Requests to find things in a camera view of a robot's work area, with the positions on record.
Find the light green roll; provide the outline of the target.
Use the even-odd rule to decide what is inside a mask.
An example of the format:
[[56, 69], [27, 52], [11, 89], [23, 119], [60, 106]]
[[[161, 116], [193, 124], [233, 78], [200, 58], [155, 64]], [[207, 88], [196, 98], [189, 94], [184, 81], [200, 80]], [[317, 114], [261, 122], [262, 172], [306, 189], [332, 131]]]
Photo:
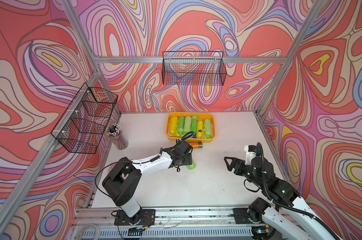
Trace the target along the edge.
[[184, 132], [183, 132], [184, 135], [191, 131], [191, 124], [192, 124], [192, 117], [190, 116], [185, 117]]
[[212, 123], [210, 119], [204, 120], [204, 138], [211, 139], [213, 136]]
[[189, 170], [193, 170], [195, 167], [196, 167], [195, 162], [192, 162], [191, 165], [188, 165], [188, 166], [187, 166], [187, 168], [188, 168]]

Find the green yellow trash bag roll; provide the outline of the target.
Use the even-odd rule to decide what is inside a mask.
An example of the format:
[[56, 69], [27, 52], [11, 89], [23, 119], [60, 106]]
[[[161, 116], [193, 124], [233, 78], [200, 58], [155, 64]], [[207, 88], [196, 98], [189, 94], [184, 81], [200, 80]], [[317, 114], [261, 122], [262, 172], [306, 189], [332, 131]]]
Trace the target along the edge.
[[197, 139], [202, 139], [204, 137], [203, 128], [204, 128], [204, 122], [198, 121], [197, 122], [197, 134], [196, 134]]

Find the green roll with label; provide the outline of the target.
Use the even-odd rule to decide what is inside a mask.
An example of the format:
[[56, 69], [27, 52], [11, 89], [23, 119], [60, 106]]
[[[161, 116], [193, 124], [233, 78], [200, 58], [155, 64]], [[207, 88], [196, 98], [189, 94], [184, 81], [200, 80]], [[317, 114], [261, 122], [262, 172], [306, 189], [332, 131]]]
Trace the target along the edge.
[[192, 116], [191, 131], [194, 133], [194, 135], [197, 134], [197, 123], [198, 123], [198, 117], [197, 116]]

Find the orange plastic storage box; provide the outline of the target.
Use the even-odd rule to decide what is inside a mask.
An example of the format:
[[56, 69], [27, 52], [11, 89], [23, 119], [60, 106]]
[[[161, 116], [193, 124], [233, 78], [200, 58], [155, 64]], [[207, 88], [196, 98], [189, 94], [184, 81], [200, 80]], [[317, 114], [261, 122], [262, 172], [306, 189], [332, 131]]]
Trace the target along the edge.
[[205, 126], [203, 126], [203, 138], [198, 139], [198, 138], [189, 138], [187, 140], [187, 142], [202, 142], [202, 143], [211, 143], [216, 135], [217, 135], [217, 131], [216, 131], [216, 120], [215, 117], [212, 114], [209, 113], [205, 113], [205, 112], [201, 112], [201, 113], [192, 113], [192, 112], [172, 112], [170, 114], [168, 114], [167, 117], [167, 122], [166, 122], [166, 130], [165, 130], [165, 134], [166, 137], [168, 138], [169, 141], [175, 142], [177, 139], [180, 139], [181, 137], [178, 136], [172, 136], [170, 133], [171, 130], [171, 123], [172, 123], [172, 118], [180, 118], [180, 117], [192, 117], [192, 116], [196, 116], [198, 118], [198, 121], [202, 121], [203, 123], [205, 122], [206, 119], [209, 119], [211, 121], [211, 138], [206, 138], [205, 137], [205, 131], [204, 128]]

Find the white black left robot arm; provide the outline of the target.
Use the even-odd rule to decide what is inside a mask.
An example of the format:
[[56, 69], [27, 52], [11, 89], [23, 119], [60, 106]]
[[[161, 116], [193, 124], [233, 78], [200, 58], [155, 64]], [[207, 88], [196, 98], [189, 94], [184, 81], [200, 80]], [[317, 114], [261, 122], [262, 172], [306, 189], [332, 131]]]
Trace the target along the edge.
[[146, 225], [154, 223], [155, 210], [146, 213], [134, 198], [134, 193], [143, 176], [154, 174], [161, 170], [190, 166], [193, 147], [185, 140], [177, 140], [169, 148], [161, 148], [159, 153], [140, 160], [129, 160], [127, 157], [117, 161], [102, 181], [106, 195], [121, 210], [116, 219], [122, 217], [122, 222], [128, 225]]

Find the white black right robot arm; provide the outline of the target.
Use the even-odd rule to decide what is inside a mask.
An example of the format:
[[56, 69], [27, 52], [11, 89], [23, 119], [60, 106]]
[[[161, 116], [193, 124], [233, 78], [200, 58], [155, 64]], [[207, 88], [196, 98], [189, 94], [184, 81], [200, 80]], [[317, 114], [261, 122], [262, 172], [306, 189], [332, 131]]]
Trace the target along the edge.
[[270, 225], [289, 240], [340, 239], [290, 183], [275, 175], [273, 165], [266, 158], [255, 156], [247, 162], [225, 157], [224, 161], [228, 171], [244, 177], [264, 195], [249, 205], [249, 221]]

